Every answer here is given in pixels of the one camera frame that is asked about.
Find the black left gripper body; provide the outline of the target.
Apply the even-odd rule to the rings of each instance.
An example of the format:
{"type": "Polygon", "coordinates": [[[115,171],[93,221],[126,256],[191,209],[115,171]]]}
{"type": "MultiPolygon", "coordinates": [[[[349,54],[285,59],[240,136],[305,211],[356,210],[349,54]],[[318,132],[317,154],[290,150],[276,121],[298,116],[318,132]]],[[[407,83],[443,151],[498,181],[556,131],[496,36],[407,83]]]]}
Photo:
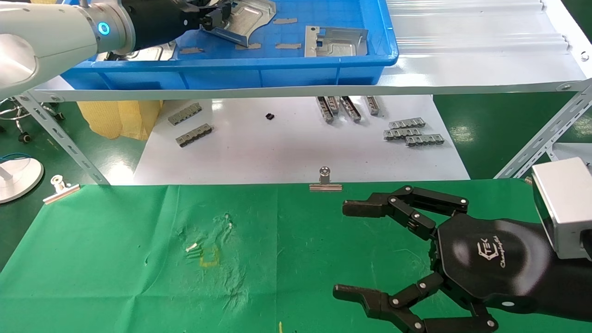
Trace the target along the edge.
{"type": "Polygon", "coordinates": [[[204,10],[185,0],[123,0],[135,33],[132,51],[171,42],[199,29],[204,10]]]}

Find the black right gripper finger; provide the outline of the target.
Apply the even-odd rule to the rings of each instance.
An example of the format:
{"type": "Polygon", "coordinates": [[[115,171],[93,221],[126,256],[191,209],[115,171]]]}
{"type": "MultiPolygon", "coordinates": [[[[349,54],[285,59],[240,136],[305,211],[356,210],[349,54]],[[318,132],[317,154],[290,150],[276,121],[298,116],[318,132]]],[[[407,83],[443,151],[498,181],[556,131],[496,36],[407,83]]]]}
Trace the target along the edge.
{"type": "Polygon", "coordinates": [[[380,290],[336,284],[333,297],[359,303],[368,318],[387,321],[402,333],[494,333],[499,325],[486,306],[474,302],[461,302],[471,316],[427,318],[413,314],[412,307],[436,294],[446,291],[447,280],[432,273],[398,293],[389,295],[380,290]]]}
{"type": "Polygon", "coordinates": [[[436,222],[422,211],[453,217],[468,211],[468,199],[405,185],[394,192],[373,192],[366,200],[345,200],[342,213],[349,217],[390,217],[424,241],[435,240],[436,222]]]}

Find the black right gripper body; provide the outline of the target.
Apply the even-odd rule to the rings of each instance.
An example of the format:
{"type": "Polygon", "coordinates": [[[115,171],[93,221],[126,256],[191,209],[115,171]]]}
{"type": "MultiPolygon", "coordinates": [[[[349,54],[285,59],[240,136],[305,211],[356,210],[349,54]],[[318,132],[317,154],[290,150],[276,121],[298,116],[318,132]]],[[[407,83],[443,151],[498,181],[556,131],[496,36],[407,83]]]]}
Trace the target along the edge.
{"type": "Polygon", "coordinates": [[[463,307],[591,320],[591,262],[560,259],[542,225],[458,214],[436,231],[435,268],[463,307]]]}

